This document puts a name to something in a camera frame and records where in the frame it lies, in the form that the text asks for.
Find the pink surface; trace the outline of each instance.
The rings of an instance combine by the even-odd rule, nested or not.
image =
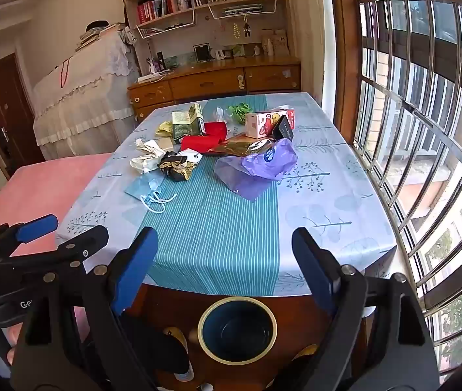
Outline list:
[[[15,172],[0,191],[0,224],[30,222],[53,214],[59,223],[109,154],[66,157]],[[21,244],[13,255],[55,250],[55,233]]]

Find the red and white box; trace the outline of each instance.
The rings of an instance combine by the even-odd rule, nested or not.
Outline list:
[[[271,111],[259,111],[246,114],[246,135],[251,138],[263,138],[271,135],[280,118],[285,115],[294,129],[294,109],[281,106]]]

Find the green leafy vegetable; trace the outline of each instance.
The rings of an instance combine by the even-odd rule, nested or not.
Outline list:
[[[247,103],[240,103],[237,106],[229,106],[232,117],[238,123],[242,125],[246,124],[246,114],[251,111],[251,107]]]

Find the brown wooden door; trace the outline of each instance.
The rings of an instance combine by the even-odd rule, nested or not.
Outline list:
[[[34,116],[21,85],[15,54],[0,60],[0,128],[16,168],[44,162],[35,141]]]

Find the blue face mask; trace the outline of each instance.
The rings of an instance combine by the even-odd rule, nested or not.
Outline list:
[[[164,203],[169,203],[177,196],[177,194],[174,194],[174,196],[169,199],[161,199],[159,197],[161,192],[160,185],[164,177],[165,175],[158,169],[144,173],[144,175],[139,175],[125,189],[125,193],[140,200],[149,211],[153,213],[162,213],[166,210]],[[152,209],[151,206],[155,204],[159,204],[162,210],[158,211]]]

